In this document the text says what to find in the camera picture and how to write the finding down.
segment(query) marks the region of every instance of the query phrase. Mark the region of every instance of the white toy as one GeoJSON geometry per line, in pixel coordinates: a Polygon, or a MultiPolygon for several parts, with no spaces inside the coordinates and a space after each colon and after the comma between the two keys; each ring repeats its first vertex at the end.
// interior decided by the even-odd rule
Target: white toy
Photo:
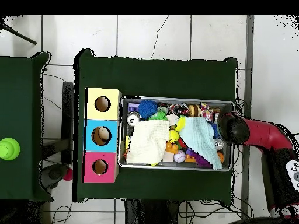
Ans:
{"type": "Polygon", "coordinates": [[[181,163],[184,162],[186,159],[186,154],[184,153],[184,151],[179,150],[175,155],[174,155],[174,160],[175,162],[181,163]]]}

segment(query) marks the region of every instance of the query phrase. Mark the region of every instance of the red object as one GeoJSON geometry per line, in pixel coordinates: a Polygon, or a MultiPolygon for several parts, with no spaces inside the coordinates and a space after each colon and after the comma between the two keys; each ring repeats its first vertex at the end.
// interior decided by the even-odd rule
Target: red object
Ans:
{"type": "Polygon", "coordinates": [[[242,119],[246,122],[250,130],[249,139],[244,145],[258,145],[267,150],[273,147],[275,151],[283,148],[293,149],[291,141],[273,124],[247,120],[246,118],[242,119]]]}
{"type": "Polygon", "coordinates": [[[72,180],[72,169],[68,168],[66,175],[63,178],[66,181],[72,180]]]}
{"type": "Polygon", "coordinates": [[[187,146],[186,144],[184,144],[184,141],[182,138],[179,138],[177,141],[176,141],[182,148],[186,149],[187,146]]]}

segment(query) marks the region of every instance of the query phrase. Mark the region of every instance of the table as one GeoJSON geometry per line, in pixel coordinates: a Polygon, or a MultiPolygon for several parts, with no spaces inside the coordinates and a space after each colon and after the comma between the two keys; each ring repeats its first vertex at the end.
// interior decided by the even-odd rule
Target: table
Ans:
{"type": "Polygon", "coordinates": [[[84,198],[156,200],[222,200],[231,202],[231,170],[176,171],[120,168],[113,184],[82,183],[84,91],[86,87],[118,89],[123,95],[235,101],[235,58],[132,59],[94,57],[82,49],[74,60],[73,201],[84,198]]]}
{"type": "Polygon", "coordinates": [[[0,140],[20,145],[15,160],[0,159],[0,199],[51,201],[39,183],[41,161],[41,70],[49,53],[0,58],[0,140]]]}

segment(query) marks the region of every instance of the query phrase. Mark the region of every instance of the purple toy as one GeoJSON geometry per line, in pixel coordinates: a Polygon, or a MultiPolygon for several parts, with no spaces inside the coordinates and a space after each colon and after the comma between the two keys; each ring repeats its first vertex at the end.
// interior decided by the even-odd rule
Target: purple toy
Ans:
{"type": "Polygon", "coordinates": [[[137,103],[129,103],[128,104],[128,111],[136,111],[138,112],[139,104],[137,103]]]}
{"type": "Polygon", "coordinates": [[[187,149],[186,155],[190,155],[191,157],[194,157],[197,164],[199,165],[199,167],[204,167],[204,168],[207,168],[207,169],[212,169],[213,168],[210,162],[205,160],[204,157],[202,157],[198,153],[192,151],[191,149],[187,149]]]}

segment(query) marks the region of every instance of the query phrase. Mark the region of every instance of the washcloth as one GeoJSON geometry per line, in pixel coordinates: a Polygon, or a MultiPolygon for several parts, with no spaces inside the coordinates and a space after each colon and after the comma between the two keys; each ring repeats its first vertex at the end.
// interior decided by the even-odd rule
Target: washcloth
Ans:
{"type": "Polygon", "coordinates": [[[222,169],[213,140],[214,131],[205,117],[185,117],[185,127],[179,135],[190,149],[210,162],[214,170],[222,169]]]}
{"type": "Polygon", "coordinates": [[[130,138],[127,163],[156,164],[163,159],[169,141],[169,121],[138,122],[130,138]]]}

